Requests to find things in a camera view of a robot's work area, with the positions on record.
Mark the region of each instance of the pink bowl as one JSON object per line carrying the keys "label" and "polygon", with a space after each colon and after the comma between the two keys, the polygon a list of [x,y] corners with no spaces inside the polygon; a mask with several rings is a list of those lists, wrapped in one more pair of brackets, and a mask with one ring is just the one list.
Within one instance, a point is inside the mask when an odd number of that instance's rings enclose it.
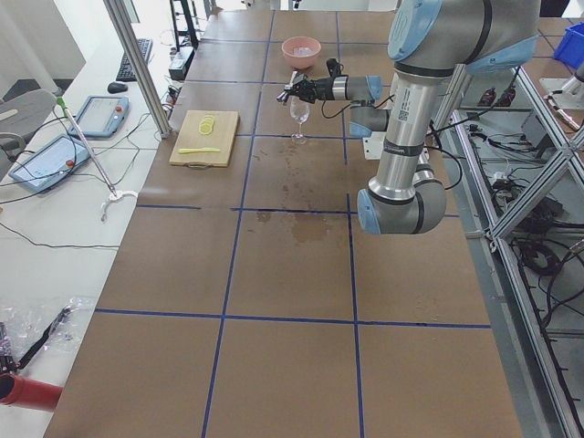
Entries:
{"label": "pink bowl", "polygon": [[282,43],[282,53],[290,67],[304,70],[317,62],[320,43],[310,36],[292,36]]}

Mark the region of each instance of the computer mouse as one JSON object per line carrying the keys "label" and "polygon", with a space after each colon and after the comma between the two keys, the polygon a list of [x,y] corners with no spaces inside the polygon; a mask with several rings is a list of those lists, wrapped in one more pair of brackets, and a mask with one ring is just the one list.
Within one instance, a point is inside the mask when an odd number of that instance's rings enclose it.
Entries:
{"label": "computer mouse", "polygon": [[128,91],[128,84],[124,84],[123,82],[110,82],[108,85],[109,94],[121,93],[123,91]]}

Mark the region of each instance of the wooden cutting board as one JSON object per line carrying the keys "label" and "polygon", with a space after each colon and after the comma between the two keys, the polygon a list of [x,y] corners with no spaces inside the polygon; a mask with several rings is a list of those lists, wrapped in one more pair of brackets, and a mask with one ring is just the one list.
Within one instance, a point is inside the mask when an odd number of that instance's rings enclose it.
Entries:
{"label": "wooden cutting board", "polygon": [[[214,117],[213,132],[208,135],[199,133],[199,124],[205,116]],[[194,164],[227,167],[238,121],[237,111],[187,111],[169,163],[173,166]],[[179,153],[180,149],[201,148],[216,148],[220,151]]]}

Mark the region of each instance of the blue box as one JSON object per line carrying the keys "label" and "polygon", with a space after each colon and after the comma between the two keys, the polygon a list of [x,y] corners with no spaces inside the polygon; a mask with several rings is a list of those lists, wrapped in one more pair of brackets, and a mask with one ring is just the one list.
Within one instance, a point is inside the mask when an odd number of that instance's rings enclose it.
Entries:
{"label": "blue box", "polygon": [[564,39],[554,52],[554,59],[573,68],[580,67],[584,62],[584,22],[566,29]]}

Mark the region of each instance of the black keyboard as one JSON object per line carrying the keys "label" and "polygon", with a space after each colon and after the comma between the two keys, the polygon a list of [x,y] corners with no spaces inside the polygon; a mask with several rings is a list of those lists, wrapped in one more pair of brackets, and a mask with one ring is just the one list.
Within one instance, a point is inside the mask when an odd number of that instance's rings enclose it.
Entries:
{"label": "black keyboard", "polygon": [[[144,60],[148,64],[148,58],[150,57],[150,53],[152,52],[152,40],[148,38],[139,38],[138,47],[140,48],[140,52],[142,53]],[[126,55],[125,53],[124,56],[121,57],[120,70],[118,71],[118,76],[116,76],[116,80],[120,82],[132,82],[137,80],[136,75],[134,74],[134,70],[132,70],[131,68],[128,55]]]}

